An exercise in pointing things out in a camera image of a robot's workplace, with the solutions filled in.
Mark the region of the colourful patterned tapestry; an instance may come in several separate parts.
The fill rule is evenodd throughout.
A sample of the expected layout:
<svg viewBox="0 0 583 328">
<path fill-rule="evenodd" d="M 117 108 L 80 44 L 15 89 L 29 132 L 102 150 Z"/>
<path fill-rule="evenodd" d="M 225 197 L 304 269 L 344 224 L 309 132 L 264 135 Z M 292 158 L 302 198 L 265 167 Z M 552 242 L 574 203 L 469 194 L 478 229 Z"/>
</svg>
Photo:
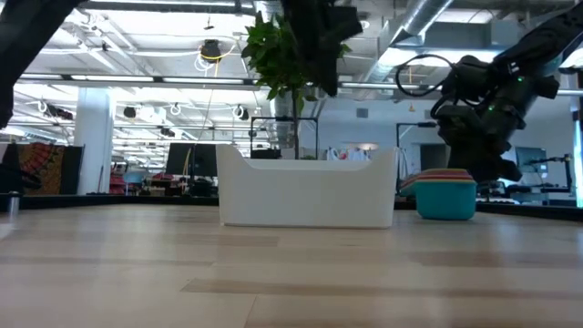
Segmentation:
<svg viewBox="0 0 583 328">
<path fill-rule="evenodd" d="M 57 195 L 60 193 L 65 150 L 65 146 L 43 143 L 17 146 L 20 169 L 37 177 L 41 184 L 39 189 L 24 187 L 25 194 Z"/>
</svg>

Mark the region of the silver ceiling duct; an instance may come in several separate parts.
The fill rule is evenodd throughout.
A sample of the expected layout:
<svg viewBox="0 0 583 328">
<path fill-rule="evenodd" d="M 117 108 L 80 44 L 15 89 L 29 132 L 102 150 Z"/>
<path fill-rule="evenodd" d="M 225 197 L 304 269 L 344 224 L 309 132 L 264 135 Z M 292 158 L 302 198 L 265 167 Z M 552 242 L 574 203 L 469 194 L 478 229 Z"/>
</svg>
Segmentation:
<svg viewBox="0 0 583 328">
<path fill-rule="evenodd" d="M 400 43 L 420 46 L 429 27 L 454 0 L 409 0 L 404 13 L 387 21 L 378 37 L 379 56 L 361 78 L 365 83 L 381 83 L 391 70 L 408 60 Z"/>
</svg>

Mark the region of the black metal rack frame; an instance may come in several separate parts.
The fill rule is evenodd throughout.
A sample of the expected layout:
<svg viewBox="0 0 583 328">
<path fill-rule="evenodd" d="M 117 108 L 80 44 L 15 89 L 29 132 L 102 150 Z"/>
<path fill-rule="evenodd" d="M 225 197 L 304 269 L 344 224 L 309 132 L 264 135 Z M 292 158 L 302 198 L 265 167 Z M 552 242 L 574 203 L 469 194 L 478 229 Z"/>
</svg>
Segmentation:
<svg viewBox="0 0 583 328">
<path fill-rule="evenodd" d="M 254 137 L 256 136 L 256 129 L 254 128 L 254 122 L 256 120 L 263 120 L 263 121 L 270 121 L 273 120 L 275 122 L 285 122 L 285 123 L 293 123 L 293 118 L 287 116 L 279 116 L 279 117 L 251 117 L 251 125 L 249 130 L 249 137 L 250 137 L 250 151 L 253 151 L 253 142 Z M 319 119 L 318 118 L 297 118 L 298 121 L 312 121 L 315 124 L 315 158 L 319 158 L 320 154 L 320 133 L 319 133 Z"/>
</svg>

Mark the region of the white building pillar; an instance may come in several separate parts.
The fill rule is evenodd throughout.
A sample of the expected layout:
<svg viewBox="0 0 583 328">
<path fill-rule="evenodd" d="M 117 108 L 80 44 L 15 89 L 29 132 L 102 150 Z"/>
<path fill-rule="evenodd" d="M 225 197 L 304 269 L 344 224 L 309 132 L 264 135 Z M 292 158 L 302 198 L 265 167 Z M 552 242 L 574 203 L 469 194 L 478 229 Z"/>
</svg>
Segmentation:
<svg viewBox="0 0 583 328">
<path fill-rule="evenodd" d="M 116 100 L 107 88 L 81 87 L 74 145 L 83 148 L 77 193 L 109 193 Z"/>
</svg>

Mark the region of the green plant in black pot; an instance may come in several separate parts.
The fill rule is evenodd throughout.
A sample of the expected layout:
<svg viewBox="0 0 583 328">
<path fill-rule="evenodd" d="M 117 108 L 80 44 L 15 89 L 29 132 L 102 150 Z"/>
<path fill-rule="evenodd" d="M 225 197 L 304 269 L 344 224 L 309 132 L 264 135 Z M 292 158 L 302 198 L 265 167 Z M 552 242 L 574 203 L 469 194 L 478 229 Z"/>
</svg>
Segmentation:
<svg viewBox="0 0 583 328">
<path fill-rule="evenodd" d="M 256 85 L 270 89 L 269 100 L 288 98 L 291 101 L 293 149 L 294 157 L 298 159 L 300 114 L 304 103 L 315 101 L 318 89 L 329 97 L 335 97 L 338 85 L 325 85 L 313 68 L 301 62 L 300 54 L 295 49 L 292 28 L 283 15 L 274 14 L 266 18 L 262 12 L 257 12 L 254 24 L 247 26 L 246 30 L 247 45 L 241 51 L 241 57 L 259 75 Z"/>
</svg>

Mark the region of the teal measuring cup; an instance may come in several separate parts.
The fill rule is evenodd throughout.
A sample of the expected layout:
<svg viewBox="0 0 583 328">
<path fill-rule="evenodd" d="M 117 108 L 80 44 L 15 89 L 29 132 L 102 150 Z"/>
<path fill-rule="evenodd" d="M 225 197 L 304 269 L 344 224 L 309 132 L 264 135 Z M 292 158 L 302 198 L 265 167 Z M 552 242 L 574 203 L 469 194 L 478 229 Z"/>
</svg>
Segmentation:
<svg viewBox="0 0 583 328">
<path fill-rule="evenodd" d="M 418 181 L 415 203 L 427 220 L 470 220 L 476 213 L 476 183 L 473 181 Z"/>
</svg>

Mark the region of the black monitor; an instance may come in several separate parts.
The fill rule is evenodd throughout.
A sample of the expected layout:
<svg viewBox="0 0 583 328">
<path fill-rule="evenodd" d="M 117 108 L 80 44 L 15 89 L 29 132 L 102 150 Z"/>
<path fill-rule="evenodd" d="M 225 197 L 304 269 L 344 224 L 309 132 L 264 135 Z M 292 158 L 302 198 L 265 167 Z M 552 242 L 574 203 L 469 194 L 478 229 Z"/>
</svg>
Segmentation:
<svg viewBox="0 0 583 328">
<path fill-rule="evenodd" d="M 216 146 L 172 143 L 169 147 L 166 173 L 181 176 L 216 177 Z"/>
</svg>

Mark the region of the background gray monitor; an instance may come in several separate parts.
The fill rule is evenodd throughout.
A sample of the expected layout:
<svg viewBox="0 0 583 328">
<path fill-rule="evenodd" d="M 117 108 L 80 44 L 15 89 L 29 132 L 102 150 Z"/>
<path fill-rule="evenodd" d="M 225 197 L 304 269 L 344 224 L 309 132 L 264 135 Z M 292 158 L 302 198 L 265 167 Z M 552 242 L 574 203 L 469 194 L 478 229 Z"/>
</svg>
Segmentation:
<svg viewBox="0 0 583 328">
<path fill-rule="evenodd" d="M 522 173 L 547 173 L 547 152 L 541 148 L 516 147 L 517 166 Z"/>
</svg>

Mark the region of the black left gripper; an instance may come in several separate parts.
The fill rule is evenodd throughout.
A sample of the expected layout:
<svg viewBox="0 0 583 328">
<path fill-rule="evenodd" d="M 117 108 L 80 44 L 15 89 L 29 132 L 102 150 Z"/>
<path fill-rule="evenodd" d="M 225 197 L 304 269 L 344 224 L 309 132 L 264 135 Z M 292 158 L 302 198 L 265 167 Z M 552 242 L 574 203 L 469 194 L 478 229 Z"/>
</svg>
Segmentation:
<svg viewBox="0 0 583 328">
<path fill-rule="evenodd" d="M 336 97 L 336 58 L 343 51 L 343 42 L 363 31 L 357 8 L 336 5 L 335 0 L 281 0 L 281 5 L 299 56 L 332 58 L 321 62 L 318 76 L 320 88 L 328 96 Z"/>
</svg>

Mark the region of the white plastic basket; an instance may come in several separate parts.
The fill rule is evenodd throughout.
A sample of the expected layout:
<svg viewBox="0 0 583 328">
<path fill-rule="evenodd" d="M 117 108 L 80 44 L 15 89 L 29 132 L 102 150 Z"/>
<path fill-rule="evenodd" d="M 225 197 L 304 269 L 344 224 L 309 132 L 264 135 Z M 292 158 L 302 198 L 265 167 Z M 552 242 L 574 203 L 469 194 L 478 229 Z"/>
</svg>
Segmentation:
<svg viewBox="0 0 583 328">
<path fill-rule="evenodd" d="M 230 226 L 388 229 L 397 149 L 369 161 L 246 159 L 216 147 L 220 222 Z"/>
</svg>

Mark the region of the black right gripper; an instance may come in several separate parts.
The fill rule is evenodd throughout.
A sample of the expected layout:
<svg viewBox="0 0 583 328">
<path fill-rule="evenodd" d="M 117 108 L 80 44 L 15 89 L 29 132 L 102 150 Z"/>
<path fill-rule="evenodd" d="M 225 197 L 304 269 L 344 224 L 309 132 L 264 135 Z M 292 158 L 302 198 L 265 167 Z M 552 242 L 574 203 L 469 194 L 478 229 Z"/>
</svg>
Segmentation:
<svg viewBox="0 0 583 328">
<path fill-rule="evenodd" d="M 449 169 L 470 169 L 475 159 L 475 181 L 521 180 L 517 164 L 500 155 L 510 150 L 510 138 L 524 128 L 524 107 L 494 102 L 471 108 L 460 105 L 435 105 L 431 117 L 438 135 L 449 145 Z"/>
</svg>

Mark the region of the black round ceiling device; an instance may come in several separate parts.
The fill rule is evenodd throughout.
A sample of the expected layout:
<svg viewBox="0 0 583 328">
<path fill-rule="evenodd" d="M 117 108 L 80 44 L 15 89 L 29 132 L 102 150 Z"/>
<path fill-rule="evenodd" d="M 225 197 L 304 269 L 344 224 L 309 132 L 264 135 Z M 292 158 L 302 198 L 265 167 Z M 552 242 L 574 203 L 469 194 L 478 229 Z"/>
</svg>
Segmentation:
<svg viewBox="0 0 583 328">
<path fill-rule="evenodd" d="M 220 41 L 217 39 L 205 39 L 200 49 L 200 57 L 209 64 L 220 62 Z"/>
</svg>

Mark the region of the black aluminium table frame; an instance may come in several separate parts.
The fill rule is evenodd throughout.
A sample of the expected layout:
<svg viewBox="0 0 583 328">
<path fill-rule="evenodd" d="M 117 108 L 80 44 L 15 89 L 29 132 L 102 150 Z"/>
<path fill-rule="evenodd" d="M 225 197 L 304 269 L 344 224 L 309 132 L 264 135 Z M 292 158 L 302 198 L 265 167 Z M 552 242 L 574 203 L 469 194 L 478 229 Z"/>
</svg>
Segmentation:
<svg viewBox="0 0 583 328">
<path fill-rule="evenodd" d="M 211 206 L 220 205 L 218 198 L 180 198 L 152 196 L 122 196 L 122 195 L 57 195 L 57 196 L 23 196 L 17 195 L 20 210 L 43 210 L 69 207 L 147 204 L 147 205 L 189 205 Z M 501 203 L 476 204 L 477 212 L 523 216 L 546 220 L 564 220 L 583 224 L 583 209 L 557 206 L 527 206 Z"/>
</svg>

